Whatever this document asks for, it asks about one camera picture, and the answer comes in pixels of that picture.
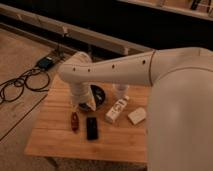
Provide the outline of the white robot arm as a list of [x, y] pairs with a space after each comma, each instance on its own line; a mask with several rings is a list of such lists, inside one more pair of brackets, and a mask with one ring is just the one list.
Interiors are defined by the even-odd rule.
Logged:
[[58, 70], [78, 105], [91, 82], [149, 86], [148, 171], [213, 171], [213, 51], [154, 50], [101, 62], [75, 53]]

